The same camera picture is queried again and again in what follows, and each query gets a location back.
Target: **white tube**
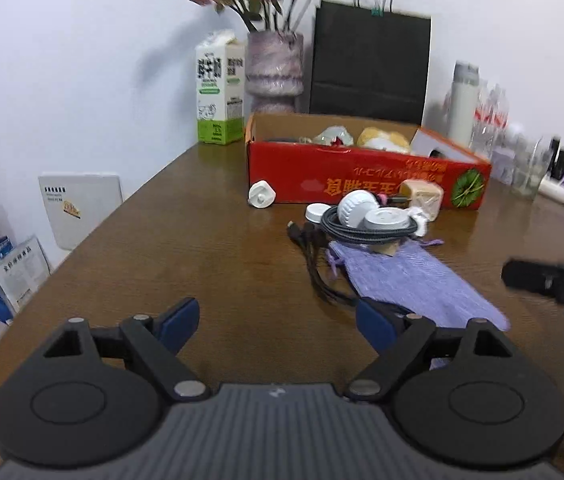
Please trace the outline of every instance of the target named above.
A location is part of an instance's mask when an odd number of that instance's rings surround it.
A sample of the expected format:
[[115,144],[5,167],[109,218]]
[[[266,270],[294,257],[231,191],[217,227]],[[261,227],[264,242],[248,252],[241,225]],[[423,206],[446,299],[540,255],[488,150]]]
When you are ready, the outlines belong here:
[[547,176],[544,177],[542,182],[540,182],[538,193],[564,204],[564,186],[561,186],[557,180]]
[[469,147],[473,134],[475,107],[480,93],[478,69],[456,63],[448,108],[448,138],[460,146]]

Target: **gray ribbed plate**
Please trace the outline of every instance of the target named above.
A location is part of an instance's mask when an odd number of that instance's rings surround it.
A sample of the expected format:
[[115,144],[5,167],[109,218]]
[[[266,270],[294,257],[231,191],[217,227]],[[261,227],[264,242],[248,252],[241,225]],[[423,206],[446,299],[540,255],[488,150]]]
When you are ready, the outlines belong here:
[[7,461],[0,480],[564,480],[549,464],[472,472],[408,446],[377,406],[348,402],[330,384],[225,384],[180,404],[142,446],[80,470]]

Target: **black paper bag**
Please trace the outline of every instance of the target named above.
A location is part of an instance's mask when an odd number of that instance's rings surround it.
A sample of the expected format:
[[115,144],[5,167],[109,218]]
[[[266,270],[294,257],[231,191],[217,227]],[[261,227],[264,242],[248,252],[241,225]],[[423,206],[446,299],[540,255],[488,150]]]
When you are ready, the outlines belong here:
[[309,112],[420,124],[430,37],[430,18],[323,1]]

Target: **white thermos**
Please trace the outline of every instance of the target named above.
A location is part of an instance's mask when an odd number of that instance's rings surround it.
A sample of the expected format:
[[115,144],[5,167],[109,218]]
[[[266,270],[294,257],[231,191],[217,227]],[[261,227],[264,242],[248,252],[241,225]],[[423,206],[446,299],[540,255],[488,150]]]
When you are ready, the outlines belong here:
[[448,138],[467,148],[471,143],[479,92],[478,67],[456,62],[451,86],[451,100],[448,106]]

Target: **black cable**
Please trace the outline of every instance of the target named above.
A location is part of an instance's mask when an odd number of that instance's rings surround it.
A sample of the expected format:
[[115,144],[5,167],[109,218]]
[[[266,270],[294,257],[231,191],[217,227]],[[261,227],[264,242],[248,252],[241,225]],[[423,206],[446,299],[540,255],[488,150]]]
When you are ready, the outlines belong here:
[[315,226],[310,222],[307,222],[304,225],[303,230],[300,229],[295,222],[289,222],[286,226],[286,234],[302,250],[302,254],[306,260],[306,270],[309,272],[311,284],[318,295],[323,300],[331,303],[355,307],[358,302],[358,298],[349,296],[344,292],[340,292],[330,287],[324,283],[324,280],[318,272],[317,263],[320,247],[326,247],[327,245],[324,233],[319,229],[315,229]]
[[349,244],[383,245],[405,238],[418,230],[417,222],[409,217],[410,224],[403,229],[375,231],[342,225],[338,220],[338,207],[329,207],[322,215],[320,228],[332,238]]

